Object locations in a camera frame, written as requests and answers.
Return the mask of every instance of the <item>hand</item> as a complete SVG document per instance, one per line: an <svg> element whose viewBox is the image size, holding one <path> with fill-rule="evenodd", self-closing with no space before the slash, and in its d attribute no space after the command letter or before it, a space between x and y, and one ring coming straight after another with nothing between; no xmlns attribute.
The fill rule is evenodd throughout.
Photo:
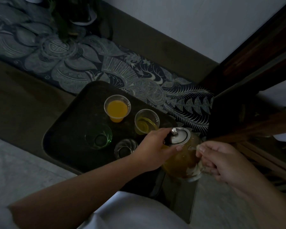
<svg viewBox="0 0 286 229"><path fill-rule="evenodd" d="M143 166L144 172L159 168L172 155L182 150L182 146L162 149L163 140L170 130L171 128L161 128L157 131L151 131L131 154L133 159Z"/></svg>
<svg viewBox="0 0 286 229"><path fill-rule="evenodd" d="M233 146L217 141L206 141L196 150L206 171L216 180L228 183L238 195L252 194L257 185L267 179Z"/></svg>

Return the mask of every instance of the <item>glass teapot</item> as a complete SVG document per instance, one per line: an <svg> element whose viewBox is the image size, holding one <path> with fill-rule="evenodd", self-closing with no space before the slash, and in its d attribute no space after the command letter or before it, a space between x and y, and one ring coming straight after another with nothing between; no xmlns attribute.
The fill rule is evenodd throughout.
<svg viewBox="0 0 286 229"><path fill-rule="evenodd" d="M188 182L199 179L205 168L200 158L196 157L196 146L201 142L198 135L186 128L172 128L164 139L163 147L181 145L182 150L162 165L164 171L170 176L185 179Z"/></svg>

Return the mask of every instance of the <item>white wall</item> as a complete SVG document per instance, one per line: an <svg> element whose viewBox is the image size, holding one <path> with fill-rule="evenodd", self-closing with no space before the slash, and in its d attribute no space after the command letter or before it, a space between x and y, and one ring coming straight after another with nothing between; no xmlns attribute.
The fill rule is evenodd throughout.
<svg viewBox="0 0 286 229"><path fill-rule="evenodd" d="M286 4L286 0L104 1L216 62Z"/></svg>

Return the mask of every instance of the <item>teapot lid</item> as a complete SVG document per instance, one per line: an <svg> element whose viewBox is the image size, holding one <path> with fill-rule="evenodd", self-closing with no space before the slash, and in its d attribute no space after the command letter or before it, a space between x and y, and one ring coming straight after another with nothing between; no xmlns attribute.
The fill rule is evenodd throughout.
<svg viewBox="0 0 286 229"><path fill-rule="evenodd" d="M182 127L172 128L170 133L164 139L164 144L167 146L184 145L191 137L188 129Z"/></svg>

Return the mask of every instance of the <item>patterned cloth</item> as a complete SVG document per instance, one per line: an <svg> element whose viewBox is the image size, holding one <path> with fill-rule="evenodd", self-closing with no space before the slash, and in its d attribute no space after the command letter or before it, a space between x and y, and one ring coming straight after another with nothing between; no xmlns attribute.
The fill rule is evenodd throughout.
<svg viewBox="0 0 286 229"><path fill-rule="evenodd" d="M74 28L77 38L61 42L47 9L0 0L0 60L74 95L103 80L206 136L213 103L208 90L84 27Z"/></svg>

